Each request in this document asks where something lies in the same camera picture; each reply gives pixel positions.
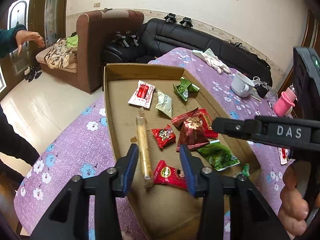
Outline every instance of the cardboard tray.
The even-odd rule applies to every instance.
[[[183,102],[173,91],[172,84],[180,84],[180,77],[189,79],[200,88],[200,91],[189,96]],[[161,90],[172,98],[172,117],[189,112],[196,107],[206,108],[212,119],[216,117],[229,118],[220,104],[187,70],[179,67],[146,64],[107,64],[104,69],[104,95],[106,114],[111,144],[115,159],[127,154],[131,139],[136,136],[136,115],[138,106],[127,102],[138,87],[138,81],[143,80]],[[176,152],[180,132],[171,124],[171,120],[161,111],[155,109],[157,94],[153,94],[150,109],[145,109],[148,122],[148,143],[152,169],[160,160],[167,165],[182,169],[179,153]],[[176,135],[176,143],[161,150],[151,132],[151,129],[164,128],[170,124]],[[241,164],[250,164],[251,179],[259,174],[260,164],[246,141],[219,135],[222,144],[229,147],[238,157]],[[201,158],[205,166],[210,164],[198,152],[192,154]],[[237,165],[226,169],[221,174],[231,176],[241,171]],[[144,188],[140,161],[132,182],[132,190],[128,199],[137,220],[148,239],[188,239],[196,234],[202,199],[193,199],[188,192],[166,185],[154,185],[150,190]]]

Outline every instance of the purple floral tablecloth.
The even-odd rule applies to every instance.
[[[219,75],[203,60],[184,48],[176,48],[151,64],[180,66],[193,74],[215,97],[225,111],[234,119],[254,118],[257,114],[275,115],[267,100],[261,103],[251,97],[239,98],[231,88],[236,73]],[[49,205],[73,175],[83,178],[96,176],[108,167],[114,166],[108,124],[106,122],[104,99],[85,109],[49,145],[20,185],[14,200],[18,218],[31,234]],[[280,208],[280,191],[284,184],[282,174],[286,166],[281,166],[276,147],[249,142],[262,168],[257,187],[277,213]],[[117,198],[119,222],[123,239],[146,239],[126,198]],[[230,237],[230,214],[225,215],[224,239]],[[94,240],[94,197],[89,206],[89,240]]]

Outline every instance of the human hand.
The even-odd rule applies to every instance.
[[[308,203],[296,189],[298,180],[292,165],[286,169],[283,175],[283,182],[285,187],[280,193],[282,205],[278,213],[278,218],[285,230],[287,230],[290,239],[294,239],[295,236],[301,236],[307,228],[304,219],[309,213],[309,207]],[[316,206],[320,207],[320,194],[316,199]]]
[[[16,34],[16,41],[18,45],[18,56],[22,53],[22,46],[27,41],[35,41],[39,48],[44,48],[44,39],[39,33],[28,32],[25,30],[20,30]]]

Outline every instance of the black pants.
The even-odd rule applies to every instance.
[[[25,138],[14,132],[12,125],[8,123],[2,107],[0,106],[0,152],[22,159],[33,166],[39,158],[39,154]],[[20,185],[24,177],[11,169],[0,160],[0,173],[4,172],[16,185]]]

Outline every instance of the dark green sleeve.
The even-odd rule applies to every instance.
[[[27,29],[24,25],[20,24],[10,30],[0,30],[0,58],[4,58],[18,47],[16,34],[21,30],[26,31]]]

